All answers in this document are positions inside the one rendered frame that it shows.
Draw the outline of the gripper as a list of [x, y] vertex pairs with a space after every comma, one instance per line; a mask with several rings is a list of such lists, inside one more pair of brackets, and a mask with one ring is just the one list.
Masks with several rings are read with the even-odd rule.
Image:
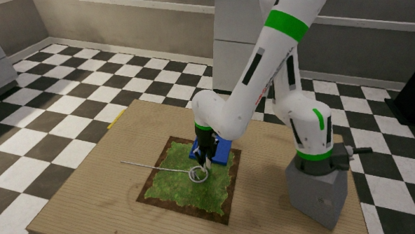
[[[200, 168], [203, 172], [205, 172], [205, 155], [206, 157], [206, 166], [211, 169], [211, 161], [212, 157], [215, 157], [217, 145], [219, 143], [219, 140], [217, 138], [212, 139], [201, 139], [197, 137], [197, 149], [193, 149], [193, 153], [195, 154], [196, 161], [200, 165]], [[200, 150], [200, 155], [199, 155]]]

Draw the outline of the blue tray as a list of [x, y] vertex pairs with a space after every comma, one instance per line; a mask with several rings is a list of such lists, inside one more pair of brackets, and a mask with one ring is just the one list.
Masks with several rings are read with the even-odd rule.
[[[212, 157], [211, 163], [226, 165], [232, 141], [222, 139], [218, 134], [216, 136], [217, 136], [216, 138], [219, 140], [219, 143], [217, 145], [215, 157]], [[192, 150], [197, 149], [197, 145], [198, 145], [198, 142], [197, 142], [197, 136], [196, 136], [195, 142], [193, 143], [193, 146], [189, 154], [190, 158], [196, 159], [195, 154], [193, 153]]]

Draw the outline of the green grass mat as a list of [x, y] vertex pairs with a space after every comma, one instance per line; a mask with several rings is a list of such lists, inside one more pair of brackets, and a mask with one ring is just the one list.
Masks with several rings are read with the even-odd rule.
[[200, 166], [189, 157], [194, 142], [170, 136], [136, 202], [228, 225], [241, 150], [230, 148], [226, 165], [209, 169], [205, 161], [208, 177], [196, 183], [189, 178], [190, 167]]

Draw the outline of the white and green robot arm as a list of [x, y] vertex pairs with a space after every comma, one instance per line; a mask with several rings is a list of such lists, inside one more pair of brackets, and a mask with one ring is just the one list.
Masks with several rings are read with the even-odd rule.
[[192, 99], [197, 137], [241, 138], [272, 81], [272, 110], [292, 130], [297, 150], [294, 164], [300, 172], [323, 176], [336, 168], [349, 171], [353, 154], [373, 153], [372, 147], [352, 149], [343, 142], [334, 143], [331, 109], [302, 92], [297, 45], [325, 2], [259, 0], [265, 24], [228, 100], [212, 90], [201, 90]]

